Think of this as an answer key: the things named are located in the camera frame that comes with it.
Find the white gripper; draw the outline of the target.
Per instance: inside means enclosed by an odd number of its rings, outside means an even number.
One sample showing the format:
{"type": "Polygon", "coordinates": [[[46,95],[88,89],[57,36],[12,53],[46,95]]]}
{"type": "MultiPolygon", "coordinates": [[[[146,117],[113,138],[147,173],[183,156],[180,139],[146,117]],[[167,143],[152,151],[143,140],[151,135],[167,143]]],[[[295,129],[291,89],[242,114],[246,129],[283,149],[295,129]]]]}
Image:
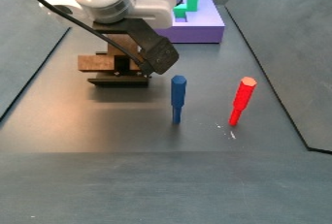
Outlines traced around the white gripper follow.
{"type": "Polygon", "coordinates": [[[152,29],[167,29],[172,26],[172,9],[176,0],[133,0],[133,7],[127,18],[140,18],[152,29]]]}

